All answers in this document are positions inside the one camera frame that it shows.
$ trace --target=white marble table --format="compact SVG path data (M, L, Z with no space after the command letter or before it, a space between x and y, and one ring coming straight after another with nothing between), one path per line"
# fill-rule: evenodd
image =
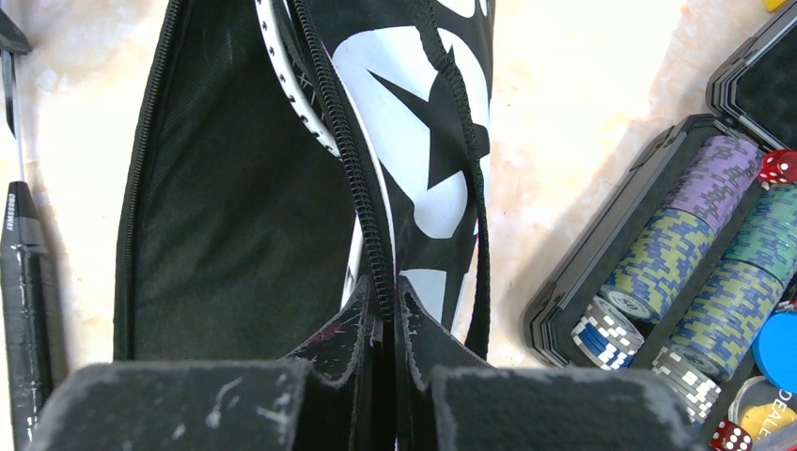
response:
M26 172L54 229L76 369L111 359L118 217L166 0L9 1L36 46L18 72ZM709 75L769 14L759 0L498 0L497 14L490 360L537 365L520 336L528 299L646 142L706 111ZM0 390L0 415L7 403ZM0 449L9 434L0 421Z

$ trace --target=blue poker chip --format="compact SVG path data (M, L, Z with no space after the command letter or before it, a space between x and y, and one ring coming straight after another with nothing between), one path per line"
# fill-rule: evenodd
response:
M753 342L753 356L767 381L797 393L797 313L772 315Z
M608 366L605 369L620 369L628 360L629 356L625 352L612 345L586 319L581 319L573 331L593 356L602 363L601 367L605 365Z

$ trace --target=dice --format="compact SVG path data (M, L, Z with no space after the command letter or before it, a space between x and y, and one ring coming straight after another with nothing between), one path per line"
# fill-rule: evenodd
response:
M768 153L758 171L758 181L765 189L797 181L797 151L782 148Z
M715 451L751 451L753 437L739 425L726 419L720 422L709 443Z

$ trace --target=black foam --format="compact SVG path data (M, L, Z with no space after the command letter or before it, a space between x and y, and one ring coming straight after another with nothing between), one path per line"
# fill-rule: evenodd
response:
M789 148L797 148L797 28L742 76L737 103Z

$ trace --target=zipper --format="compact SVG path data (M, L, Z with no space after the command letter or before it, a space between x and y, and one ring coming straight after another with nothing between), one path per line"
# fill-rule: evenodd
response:
M135 239L135 219L138 202L138 189L143 175L149 146L150 132L155 122L155 111L159 104L161 84L164 81L164 72L168 63L169 51L172 46L176 31L176 23L180 18L180 9L183 0L171 0L166 7L164 25L161 37L155 50L155 57L150 70L149 79L144 94L139 124L136 130L135 144L133 145L133 162L131 164L128 185L122 212L122 224L119 233L119 260L117 265L117 317L114 318L114 360L131 360L133 358L133 325L132 325L132 287L133 287L133 246ZM335 79L336 74L326 50L321 44L318 31L309 18L304 2L297 1L296 17L298 18L302 35L305 38L306 50L312 62L313 69L318 76L318 93L321 102L327 110L331 132L339 141L341 160L343 162L349 185L352 189L354 205L363 230L364 249L367 253L367 262L371 270L372 282L376 298L381 310L383 321L391 323L393 320L393 277L390 272L392 261L385 251L383 238L380 231L386 228L379 225L374 212L371 193L363 175L362 162L357 154L357 147L349 127L347 115L340 102L339 92Z
M316 89L327 118L331 132L337 140L340 150L340 159L343 162L346 177L352 188L354 206L360 220L363 231L363 247L367 254L367 263L371 271L371 278L375 289L376 300L379 306L382 320L386 324L393 322L394 314L394 282L392 271L392 257L385 251L384 239L382 234L386 230L385 224L380 225L379 218L374 209L374 200L371 196L374 191L367 186L367 181L363 173L363 162L357 153L357 142L361 146L366 146L361 138L356 140L350 122L357 123L356 117L348 114L341 102L341 97L345 97L341 87L338 87L336 80L337 74L332 67L332 63L320 39L318 29L313 23L307 10L305 0L294 0L293 5L295 19L298 22L299 35L304 38L310 63L317 78ZM381 209L379 214L385 215L386 209Z
M138 187L144 168L150 132L154 122L155 109L158 106L161 82L164 76L169 50L174 38L175 23L180 16L182 0L172 0L166 7L164 25L161 37L155 49L155 57L147 80L144 102L139 115L139 123L133 146L133 162L128 177L127 193L124 199L125 210L122 216L121 242L121 277L117 277L117 296L121 297L121 312L118 319L114 319L114 360L131 360L133 358L133 327L131 327L131 297L133 286L133 240L135 229L136 204L138 202Z

